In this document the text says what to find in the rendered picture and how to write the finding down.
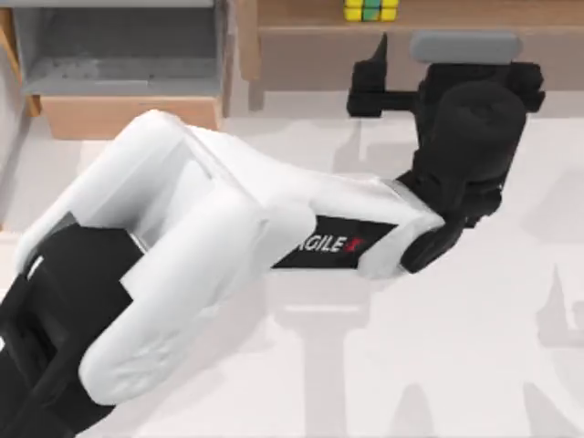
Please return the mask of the pale grey rounded box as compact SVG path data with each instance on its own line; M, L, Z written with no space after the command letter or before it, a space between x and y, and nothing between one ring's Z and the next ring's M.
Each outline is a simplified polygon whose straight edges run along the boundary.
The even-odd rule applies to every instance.
M422 30L412 34L411 57L421 63L508 64L519 56L521 38L509 31Z

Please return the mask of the wooden open shelf unit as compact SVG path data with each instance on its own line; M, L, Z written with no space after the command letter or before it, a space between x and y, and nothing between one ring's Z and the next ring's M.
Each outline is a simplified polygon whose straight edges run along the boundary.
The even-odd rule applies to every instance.
M409 55L414 32L509 30L524 39L523 58L547 67L554 89L583 89L584 61L571 67L567 49L584 47L584 0L400 0L392 23L351 23L342 0L228 0L239 71L250 106L267 92L345 90L355 61L389 35L388 83L416 84L423 65Z

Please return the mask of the multicoloured puzzle cube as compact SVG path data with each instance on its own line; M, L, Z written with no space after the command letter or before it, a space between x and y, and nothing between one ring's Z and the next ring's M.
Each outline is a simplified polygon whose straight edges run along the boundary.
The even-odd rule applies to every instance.
M348 22L391 22L397 17L400 0L344 0Z

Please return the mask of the pale wooden drawer front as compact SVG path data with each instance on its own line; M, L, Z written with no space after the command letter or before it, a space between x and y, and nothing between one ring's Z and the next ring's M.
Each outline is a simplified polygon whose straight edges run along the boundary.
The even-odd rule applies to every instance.
M219 130L224 118L221 97L200 96L43 96L43 113L58 140L110 140L132 119L163 110L183 121Z

